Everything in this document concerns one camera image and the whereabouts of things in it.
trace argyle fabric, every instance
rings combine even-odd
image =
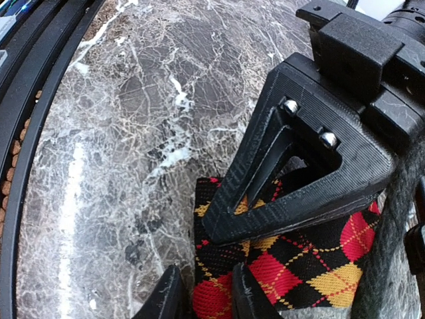
[[[193,309],[198,319],[232,318],[232,269],[241,262],[276,310],[351,305],[379,222],[376,203],[302,231],[219,247],[209,241],[201,222],[218,187],[215,177],[198,179],[196,186]],[[275,180],[256,206],[276,200],[289,188]],[[247,209],[242,201],[235,214]]]

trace black mount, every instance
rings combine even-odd
[[[315,62],[296,53],[269,73],[203,218],[214,243],[285,233],[364,209],[388,184],[398,154],[423,132],[422,43],[326,0],[297,16],[310,23]],[[253,209],[264,184],[292,156],[319,178]],[[250,210],[235,215],[242,200]]]

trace marble surface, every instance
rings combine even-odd
[[[172,263],[193,284],[195,180],[225,173],[267,72],[292,52],[310,55],[294,14],[306,2],[106,0],[37,149],[19,318],[131,318]],[[403,254],[383,318],[418,317]]]

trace fabric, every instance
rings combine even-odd
[[[322,225],[254,242],[216,246],[202,225],[219,178],[197,181],[195,193],[195,290],[193,309],[198,319],[231,319],[232,269],[246,263],[276,310],[307,307],[345,308],[353,302],[370,251],[379,208]],[[275,180],[257,207],[290,191],[288,181]],[[236,214],[247,210],[245,201]]]

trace gray rope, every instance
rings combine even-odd
[[[397,171],[387,189],[388,197],[377,227],[365,272],[355,293],[352,319],[378,319],[383,305],[388,271],[394,248],[403,239],[408,212],[419,178],[425,172],[425,138],[414,143],[411,151],[400,158]]]

